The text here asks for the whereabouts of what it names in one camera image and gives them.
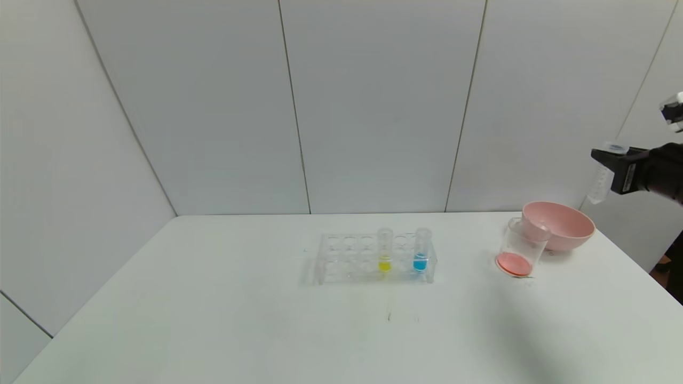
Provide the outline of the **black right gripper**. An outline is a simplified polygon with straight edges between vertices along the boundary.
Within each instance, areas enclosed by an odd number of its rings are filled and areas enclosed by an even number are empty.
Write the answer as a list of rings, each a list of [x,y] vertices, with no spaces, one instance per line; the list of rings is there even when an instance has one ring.
[[[619,195],[647,191],[682,204],[682,145],[667,143],[651,150],[593,148],[591,158],[615,173],[612,191]]]

